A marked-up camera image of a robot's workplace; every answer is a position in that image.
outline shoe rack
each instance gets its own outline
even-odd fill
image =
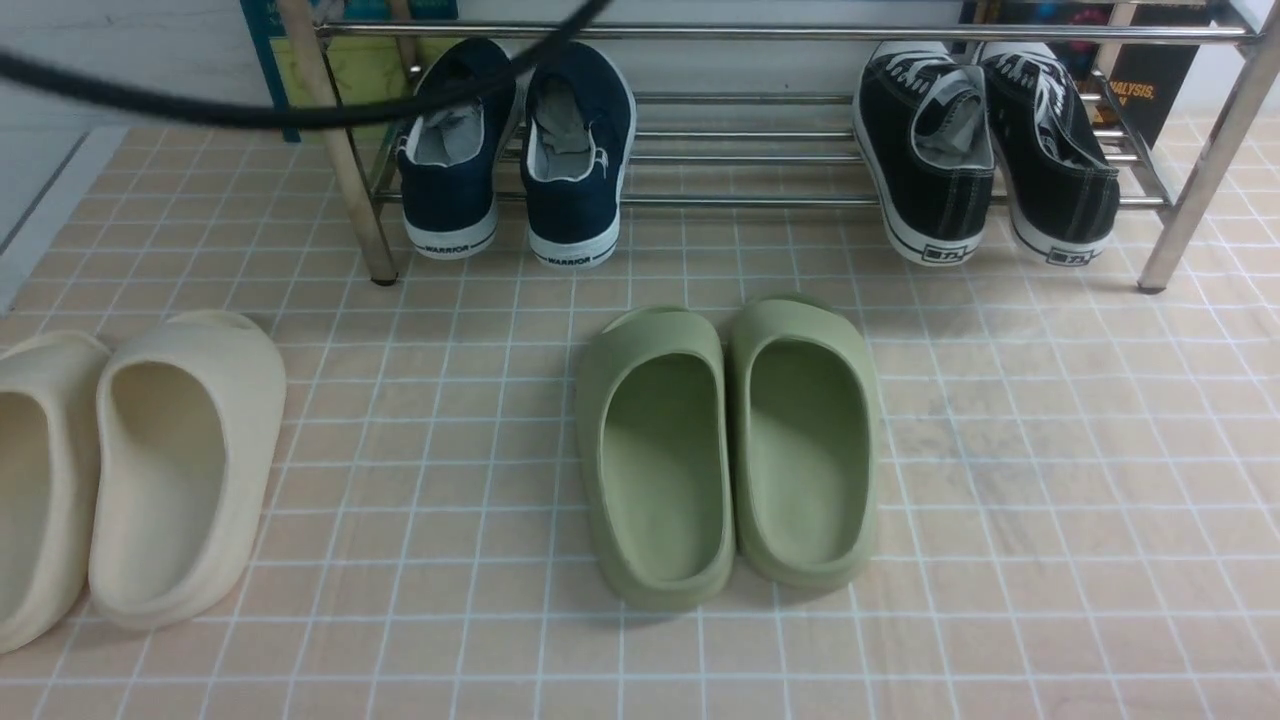
[[[1153,0],[1129,0],[1128,4],[1146,4]],[[1147,264],[1138,278],[1138,290],[1157,293],[1165,290],[1181,261],[1192,234],[1210,201],[1217,192],[1236,150],[1245,133],[1257,118],[1262,102],[1271,90],[1276,74],[1280,73],[1280,3],[1272,6],[1267,18],[1260,20],[1243,5],[1242,0],[1180,0],[1179,4],[1207,4],[1211,8],[1212,23],[1208,27],[1121,27],[1121,26],[978,26],[957,24],[942,27],[891,27],[891,26],[762,26],[762,24],[673,24],[673,23],[600,23],[588,28],[581,40],[682,40],[699,41],[829,41],[829,42],[874,42],[881,40],[918,41],[1091,41],[1101,45],[1147,44],[1147,45],[1230,45],[1244,59],[1244,67],[1226,102],[1210,132],[1204,147],[1181,188],[1172,187],[1152,163],[1151,149],[1147,147],[1130,127],[1124,108],[1116,100],[1098,69],[1093,72],[1092,88],[1082,94],[1085,104],[1110,105],[1119,123],[1115,127],[1096,128],[1097,136],[1107,151],[1107,159],[1115,167],[1130,168],[1138,181],[1140,193],[1126,195],[1120,201],[1121,210],[1155,211],[1164,224],[1164,231],[1156,242]],[[447,22],[410,20],[392,22],[325,22],[314,24],[307,0],[278,0],[285,31],[293,46],[301,76],[312,97],[320,104],[337,105],[340,94],[333,74],[328,69],[325,45],[328,38],[338,36],[381,36],[381,37],[470,37],[483,36],[494,40],[535,40],[552,29],[547,23],[527,22]],[[392,17],[404,17],[403,3],[392,4]],[[406,54],[406,72],[411,81],[421,72],[412,65]],[[841,105],[851,106],[850,95],[817,94],[680,94],[680,92],[637,92],[641,105]],[[397,270],[387,238],[379,222],[379,211],[387,204],[399,202],[394,188],[396,163],[392,152],[396,142],[407,126],[392,127],[378,150],[370,172],[365,172],[360,161],[355,141],[349,132],[329,131],[324,133],[325,145],[337,173],[338,187],[351,214],[352,227],[364,252],[372,282],[394,284]],[[840,152],[785,152],[759,154],[717,154],[713,151],[687,152],[636,152],[631,156],[635,165],[840,165],[860,164],[861,156],[856,149],[852,129],[808,131],[808,129],[769,129],[769,131],[680,131],[668,128],[646,128],[644,114],[637,138],[663,141],[698,141],[699,147],[713,146],[717,141],[733,142],[736,146],[746,142],[768,143],[769,147],[803,147],[805,142],[841,143]],[[512,151],[508,150],[513,160]],[[499,193],[503,201],[518,202],[524,195],[518,192]],[[1004,197],[995,202],[1004,202]],[[699,193],[627,193],[622,196],[626,206],[663,208],[876,208],[877,197],[865,195],[699,195]]]

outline black cable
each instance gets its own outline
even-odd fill
[[[334,129],[375,126],[416,118],[462,105],[488,95],[531,70],[564,49],[579,32],[589,26],[613,0],[585,0],[556,29],[511,59],[500,73],[451,86],[430,96],[342,108],[308,108],[278,110],[261,105],[216,102],[142,87],[104,81],[74,70],[47,65],[0,49],[0,78],[41,92],[60,95],[81,102],[104,105],[140,115],[178,120],[197,126],[237,129]]]

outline green slide sandal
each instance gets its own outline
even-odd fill
[[[588,346],[575,401],[604,579],[639,610],[691,610],[719,592],[733,512],[716,328],[684,307],[622,315]]]
[[[867,342],[804,296],[759,300],[730,340],[737,523],[764,577],[833,589],[876,546],[879,393]]]

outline black sneaker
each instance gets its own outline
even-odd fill
[[[1088,265],[1111,237],[1120,181],[1075,83],[1043,42],[988,42],[978,64],[1014,234],[1050,265]]]
[[[458,42],[419,82],[415,94],[466,82],[511,64],[492,40]],[[436,260],[470,258],[493,242],[498,202],[493,169],[520,124],[520,92],[500,91],[413,120],[396,151],[404,228],[419,252]]]
[[[635,95],[600,51],[571,42],[534,70],[525,111],[529,245],[547,265],[594,268],[618,243]]]
[[[982,242],[995,159],[982,72],[941,42],[882,42],[858,74],[854,131],[893,249],[964,263]]]

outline slide sandal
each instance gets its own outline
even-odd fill
[[[257,533],[284,386],[266,333],[220,310],[178,315],[108,363],[88,568],[104,616],[159,628],[236,584]]]
[[[622,315],[588,346],[575,401],[604,579],[639,610],[691,610],[718,593],[733,512],[716,328],[684,307]]]
[[[790,585],[847,584],[876,544],[879,395],[870,351],[804,296],[753,302],[730,340],[742,553]]]
[[[84,588],[99,473],[93,388],[110,356],[69,331],[0,355],[0,652],[44,634]]]

